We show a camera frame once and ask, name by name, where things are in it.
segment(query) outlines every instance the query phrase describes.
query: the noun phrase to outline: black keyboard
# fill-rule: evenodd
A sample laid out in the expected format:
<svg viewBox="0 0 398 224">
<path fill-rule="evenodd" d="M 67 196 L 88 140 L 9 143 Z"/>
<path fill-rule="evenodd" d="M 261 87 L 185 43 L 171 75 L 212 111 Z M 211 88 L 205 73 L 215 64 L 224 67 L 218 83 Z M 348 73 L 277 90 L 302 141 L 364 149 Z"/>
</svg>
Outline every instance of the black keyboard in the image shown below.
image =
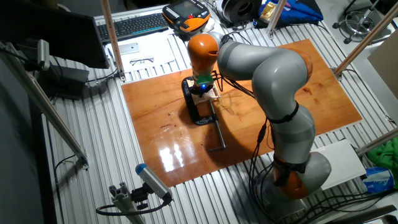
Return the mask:
<svg viewBox="0 0 398 224">
<path fill-rule="evenodd" d="M 118 40 L 131 39 L 154 32 L 164 31 L 168 28 L 169 25 L 167 25 L 162 13 L 125 19 L 114 23 L 114 29 Z M 98 26 L 98 31 L 102 43 L 109 43 L 110 39 L 106 25 Z"/>
</svg>

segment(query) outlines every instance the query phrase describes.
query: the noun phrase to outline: smartphone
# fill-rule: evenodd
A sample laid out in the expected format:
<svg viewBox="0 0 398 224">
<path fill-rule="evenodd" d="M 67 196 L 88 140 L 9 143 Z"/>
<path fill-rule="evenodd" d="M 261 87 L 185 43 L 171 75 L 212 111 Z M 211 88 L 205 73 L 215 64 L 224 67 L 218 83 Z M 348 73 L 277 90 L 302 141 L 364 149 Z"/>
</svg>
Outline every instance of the smartphone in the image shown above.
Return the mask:
<svg viewBox="0 0 398 224">
<path fill-rule="evenodd" d="M 121 55 L 136 53 L 139 52 L 139 46 L 137 43 L 124 44 L 119 46 L 119 51 Z"/>
</svg>

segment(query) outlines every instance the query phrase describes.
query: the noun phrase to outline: computer monitor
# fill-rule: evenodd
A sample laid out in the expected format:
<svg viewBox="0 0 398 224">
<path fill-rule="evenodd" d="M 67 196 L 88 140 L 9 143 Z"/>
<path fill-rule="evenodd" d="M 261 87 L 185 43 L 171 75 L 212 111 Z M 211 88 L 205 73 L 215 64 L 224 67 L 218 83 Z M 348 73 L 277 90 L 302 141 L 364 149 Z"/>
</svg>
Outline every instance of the computer monitor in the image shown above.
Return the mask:
<svg viewBox="0 0 398 224">
<path fill-rule="evenodd" d="M 50 55 L 91 68 L 109 68 L 92 17 L 18 0 L 0 0 L 0 29 L 3 43 L 32 45 L 43 39 L 49 43 Z"/>
</svg>

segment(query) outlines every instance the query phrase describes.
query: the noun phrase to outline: black holder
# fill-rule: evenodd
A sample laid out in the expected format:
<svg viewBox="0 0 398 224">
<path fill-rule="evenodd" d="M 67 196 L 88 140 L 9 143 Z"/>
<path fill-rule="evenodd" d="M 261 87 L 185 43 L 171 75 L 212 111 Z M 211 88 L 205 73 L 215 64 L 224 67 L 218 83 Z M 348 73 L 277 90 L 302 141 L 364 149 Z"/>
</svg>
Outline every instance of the black holder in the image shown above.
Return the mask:
<svg viewBox="0 0 398 224">
<path fill-rule="evenodd" d="M 196 107 L 195 102 L 193 101 L 193 98 L 192 98 L 192 92 L 195 90 L 193 87 L 188 86 L 187 80 L 193 81 L 193 78 L 192 77 L 184 78 L 181 82 L 181 87 L 182 87 L 182 93 L 184 94 L 185 103 L 187 104 L 187 108 L 188 108 L 188 112 L 189 112 L 189 116 L 191 117 L 191 120 L 197 125 L 205 125 L 205 124 L 214 123 L 216 120 L 218 120 L 216 114 L 213 114 L 213 115 L 207 116 L 207 117 L 201 117 L 199 115 L 198 108 Z"/>
</svg>

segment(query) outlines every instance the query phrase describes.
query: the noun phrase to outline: wooden block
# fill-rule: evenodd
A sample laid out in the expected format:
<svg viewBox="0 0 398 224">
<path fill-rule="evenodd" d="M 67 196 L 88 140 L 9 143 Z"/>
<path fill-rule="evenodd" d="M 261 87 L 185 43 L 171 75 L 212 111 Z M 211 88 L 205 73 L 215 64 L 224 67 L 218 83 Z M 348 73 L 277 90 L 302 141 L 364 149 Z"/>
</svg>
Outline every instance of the wooden block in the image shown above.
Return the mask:
<svg viewBox="0 0 398 224">
<path fill-rule="evenodd" d="M 362 119 L 310 40 L 280 47 L 313 60 L 313 75 L 295 97 L 313 115 L 317 134 Z M 189 76 L 192 71 L 184 70 L 122 86 L 144 161 L 169 187 L 250 159 L 266 119 L 256 100 L 224 83 L 214 106 L 228 148 L 209 152 L 221 143 L 214 124 L 197 126 L 189 117 L 181 89 Z M 239 83 L 251 90 L 251 81 Z M 211 114 L 208 103 L 198 108 L 202 116 Z M 259 154 L 270 147 L 268 136 Z"/>
</svg>

